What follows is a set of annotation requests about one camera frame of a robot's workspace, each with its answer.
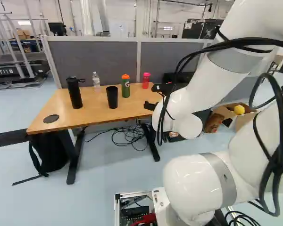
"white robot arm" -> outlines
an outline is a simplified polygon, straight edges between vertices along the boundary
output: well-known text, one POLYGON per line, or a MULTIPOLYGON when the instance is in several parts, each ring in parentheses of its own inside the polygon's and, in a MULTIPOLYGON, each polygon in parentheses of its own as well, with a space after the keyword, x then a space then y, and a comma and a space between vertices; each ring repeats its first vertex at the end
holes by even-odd
MULTIPOLYGON (((263 37, 283 40, 283 0, 236 0, 224 20, 220 32, 228 39, 263 37)), ((224 40, 217 35, 212 44, 224 40)), ((252 46, 271 50, 274 46, 252 46)), ((187 87, 173 92, 167 105, 163 131, 179 132, 184 138, 197 137, 201 120, 192 113, 209 109, 237 86, 269 52, 255 53, 228 48, 206 54, 187 87)), ((152 116, 153 128, 159 130, 163 101, 152 116)))
MULTIPOLYGON (((240 37, 283 40, 283 0, 236 0, 220 31, 230 40, 240 37)), ((222 41, 217 36, 214 43, 222 41)), ((189 85, 171 94, 167 110, 175 120, 166 115, 164 131, 196 137, 202 123, 191 113, 217 104, 266 54, 236 48, 206 54, 189 85)), ((217 209, 262 199, 262 191, 283 192, 283 96, 276 97, 277 103, 237 132, 228 150, 182 156, 166 165, 164 189, 155 189, 164 190, 160 196, 167 199, 167 207, 156 209, 159 226, 203 226, 217 209)), ((162 108, 161 101, 152 117, 154 129, 158 128, 162 108)), ((267 211, 264 202, 260 204, 267 211)), ((279 212, 269 214, 277 216, 279 212)))

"black backpack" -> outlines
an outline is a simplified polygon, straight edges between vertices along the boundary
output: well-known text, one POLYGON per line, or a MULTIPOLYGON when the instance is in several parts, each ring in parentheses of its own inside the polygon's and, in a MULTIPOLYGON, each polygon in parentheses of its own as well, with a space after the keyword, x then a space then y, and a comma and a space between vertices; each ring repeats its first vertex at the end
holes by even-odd
POLYGON ((66 150, 56 132, 30 135, 28 150, 30 157, 32 158, 33 165, 39 175, 15 182, 13 183, 13 186, 42 176, 48 177, 48 172, 53 172, 63 168, 69 160, 66 150), (33 147, 38 153, 39 158, 42 160, 41 164, 37 155, 33 151, 33 147))

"cardboard box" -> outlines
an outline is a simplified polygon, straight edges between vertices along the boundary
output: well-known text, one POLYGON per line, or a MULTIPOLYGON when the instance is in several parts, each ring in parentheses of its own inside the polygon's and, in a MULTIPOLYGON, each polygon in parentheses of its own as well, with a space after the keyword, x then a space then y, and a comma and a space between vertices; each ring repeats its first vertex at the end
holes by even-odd
POLYGON ((220 121, 232 119, 229 128, 234 129, 236 132, 242 128, 246 123, 252 120, 257 111, 252 110, 248 105, 244 103, 234 103, 229 105, 223 105, 216 108, 211 114, 210 118, 206 122, 204 131, 206 133, 215 133, 217 128, 221 124, 220 121), (242 105, 245 109, 245 114, 236 115, 233 111, 234 107, 242 105))
POLYGON ((17 28, 17 34, 21 40, 30 39, 30 32, 28 30, 17 28))

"gray metal band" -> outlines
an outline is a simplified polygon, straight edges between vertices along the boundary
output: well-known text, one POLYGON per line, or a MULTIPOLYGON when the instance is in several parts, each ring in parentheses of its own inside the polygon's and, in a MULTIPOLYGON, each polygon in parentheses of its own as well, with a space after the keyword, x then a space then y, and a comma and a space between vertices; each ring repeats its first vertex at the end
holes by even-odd
POLYGON ((263 59, 262 56, 251 56, 238 52, 235 48, 210 52, 207 56, 217 66, 235 73, 249 73, 263 59))
POLYGON ((237 190, 234 178, 228 167, 217 155, 213 153, 202 153, 200 155, 206 158, 219 178, 222 190, 221 208, 233 205, 237 198, 237 190))

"wall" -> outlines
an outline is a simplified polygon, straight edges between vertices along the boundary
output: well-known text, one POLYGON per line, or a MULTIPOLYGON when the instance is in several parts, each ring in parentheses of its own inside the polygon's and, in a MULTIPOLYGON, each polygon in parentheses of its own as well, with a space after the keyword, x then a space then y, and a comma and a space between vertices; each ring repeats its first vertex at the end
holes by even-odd
MULTIPOLYGON (((101 32, 100 16, 96 6, 97 0, 91 1, 95 32, 101 32)), ((136 1, 137 35, 148 36, 148 26, 150 25, 149 36, 151 36, 151 30, 155 27, 153 21, 156 20, 157 0, 136 1)), ((13 12, 11 18, 27 18, 23 0, 2 0, 2 2, 7 11, 10 10, 13 12)), ((28 0, 28 3, 33 18, 39 18, 40 9, 42 9, 48 22, 62 22, 57 0, 28 0)), ((207 8, 204 18, 224 18, 232 3, 233 1, 219 1, 214 3, 212 12, 209 13, 207 8)), ((134 0, 106 0, 106 4, 111 35, 114 37, 133 36, 135 20, 134 0)), ((74 32, 70 32, 69 29, 69 27, 74 26, 71 7, 73 9, 77 34, 80 35, 80 31, 82 30, 80 0, 60 0, 60 5, 68 35, 75 35, 74 32)), ((158 21, 161 22, 160 27, 163 27, 164 24, 173 24, 175 27, 173 32, 180 35, 184 22, 188 18, 201 18, 202 13, 203 7, 161 1, 158 21)), ((15 21, 14 24, 16 28, 31 30, 30 26, 19 26, 17 21, 15 21)), ((34 26, 37 34, 41 33, 39 21, 35 21, 34 26)))

